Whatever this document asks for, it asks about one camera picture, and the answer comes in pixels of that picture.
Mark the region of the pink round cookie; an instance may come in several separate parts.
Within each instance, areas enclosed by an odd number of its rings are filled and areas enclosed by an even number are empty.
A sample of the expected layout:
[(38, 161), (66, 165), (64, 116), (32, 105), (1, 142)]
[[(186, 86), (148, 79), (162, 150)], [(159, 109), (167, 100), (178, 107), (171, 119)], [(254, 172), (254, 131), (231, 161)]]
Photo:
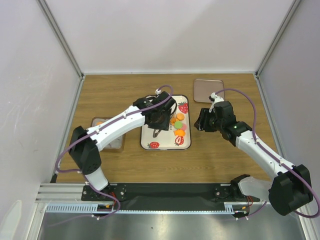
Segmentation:
[(181, 130), (185, 131), (186, 129), (187, 129), (187, 125), (183, 124), (182, 127), (181, 127)]

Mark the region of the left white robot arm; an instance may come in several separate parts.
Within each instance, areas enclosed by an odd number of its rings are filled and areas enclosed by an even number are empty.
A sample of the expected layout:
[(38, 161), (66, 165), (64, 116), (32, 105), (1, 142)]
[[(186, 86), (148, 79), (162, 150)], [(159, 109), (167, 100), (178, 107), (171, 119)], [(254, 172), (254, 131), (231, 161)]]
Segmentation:
[(110, 194), (100, 152), (112, 141), (144, 125), (157, 131), (168, 131), (176, 105), (173, 96), (163, 91), (156, 96), (137, 99), (126, 110), (98, 126), (87, 129), (79, 126), (73, 130), (68, 153), (93, 186), (92, 194), (98, 200), (105, 200)]

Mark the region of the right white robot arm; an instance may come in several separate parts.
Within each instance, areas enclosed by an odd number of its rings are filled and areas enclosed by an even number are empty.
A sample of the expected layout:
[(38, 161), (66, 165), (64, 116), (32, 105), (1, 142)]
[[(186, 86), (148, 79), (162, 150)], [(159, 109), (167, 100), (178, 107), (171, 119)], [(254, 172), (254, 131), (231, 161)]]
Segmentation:
[(280, 215), (286, 216), (314, 199), (309, 170), (283, 159), (259, 139), (253, 128), (238, 121), (229, 101), (202, 108), (194, 123), (199, 131), (219, 132), (234, 147), (251, 157), (268, 175), (269, 181), (248, 174), (235, 178), (230, 195), (236, 201), (247, 196), (269, 202)]

